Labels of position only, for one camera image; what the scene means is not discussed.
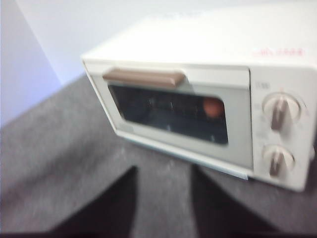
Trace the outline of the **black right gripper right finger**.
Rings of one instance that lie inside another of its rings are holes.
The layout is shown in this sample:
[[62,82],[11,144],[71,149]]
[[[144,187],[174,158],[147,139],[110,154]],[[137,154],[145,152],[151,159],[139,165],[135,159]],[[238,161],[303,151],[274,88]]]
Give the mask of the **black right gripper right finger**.
[[192,167],[192,206],[200,234],[268,234],[275,227]]

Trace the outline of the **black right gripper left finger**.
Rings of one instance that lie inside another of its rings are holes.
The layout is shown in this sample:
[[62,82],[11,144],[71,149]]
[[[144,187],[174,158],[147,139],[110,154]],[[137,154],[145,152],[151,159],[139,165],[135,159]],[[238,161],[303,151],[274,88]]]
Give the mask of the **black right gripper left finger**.
[[138,168],[131,166],[96,199],[57,225],[60,234],[128,234],[137,206]]

